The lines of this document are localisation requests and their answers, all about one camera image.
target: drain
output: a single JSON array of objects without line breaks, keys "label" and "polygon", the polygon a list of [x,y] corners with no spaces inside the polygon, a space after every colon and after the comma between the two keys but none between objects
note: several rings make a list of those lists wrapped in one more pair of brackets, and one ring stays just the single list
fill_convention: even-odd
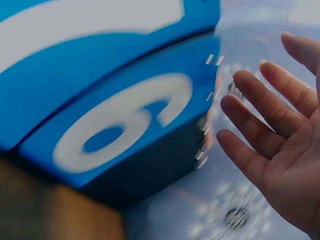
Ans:
[{"label": "drain", "polygon": [[240,229],[246,225],[248,218],[249,213],[245,207],[234,207],[226,213],[224,222],[231,229]]}]

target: number 6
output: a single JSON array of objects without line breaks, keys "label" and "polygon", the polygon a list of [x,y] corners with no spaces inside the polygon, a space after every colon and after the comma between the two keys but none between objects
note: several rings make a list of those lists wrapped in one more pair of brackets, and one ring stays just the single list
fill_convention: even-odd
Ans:
[{"label": "number 6", "polygon": [[[192,97],[192,81],[183,73],[167,73],[141,81],[98,104],[75,122],[56,144],[52,157],[62,170],[79,174],[95,169],[129,149],[148,129],[151,113],[143,109],[165,100],[156,116],[166,127],[184,110]],[[84,144],[99,132],[123,126],[123,133],[104,148],[87,153]]]}]

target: fingernail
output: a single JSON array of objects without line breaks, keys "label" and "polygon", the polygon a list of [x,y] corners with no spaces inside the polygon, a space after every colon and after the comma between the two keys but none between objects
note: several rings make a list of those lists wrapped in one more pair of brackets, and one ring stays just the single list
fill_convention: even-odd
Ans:
[{"label": "fingernail", "polygon": [[294,35],[293,33],[287,32],[287,31],[283,32],[282,35],[288,35],[288,36],[291,36],[291,37],[296,36],[296,35]]},{"label": "fingernail", "polygon": [[266,63],[266,62],[267,62],[266,60],[261,59],[261,60],[260,60],[260,64],[259,64],[259,69],[261,69],[261,65],[264,64],[264,63]]}]

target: blue block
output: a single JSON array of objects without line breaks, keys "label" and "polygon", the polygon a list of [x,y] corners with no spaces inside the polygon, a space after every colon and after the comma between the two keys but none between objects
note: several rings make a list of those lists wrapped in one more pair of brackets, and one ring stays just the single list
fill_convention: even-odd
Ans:
[{"label": "blue block", "polygon": [[0,3],[0,149],[114,70],[214,28],[218,0]]}]

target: white stripe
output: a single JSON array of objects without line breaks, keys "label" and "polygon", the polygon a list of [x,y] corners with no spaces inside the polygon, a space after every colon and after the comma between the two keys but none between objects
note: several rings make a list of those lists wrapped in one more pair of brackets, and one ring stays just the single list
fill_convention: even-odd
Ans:
[{"label": "white stripe", "polygon": [[0,22],[0,73],[58,43],[110,32],[151,33],[183,16],[182,0],[47,1]]}]

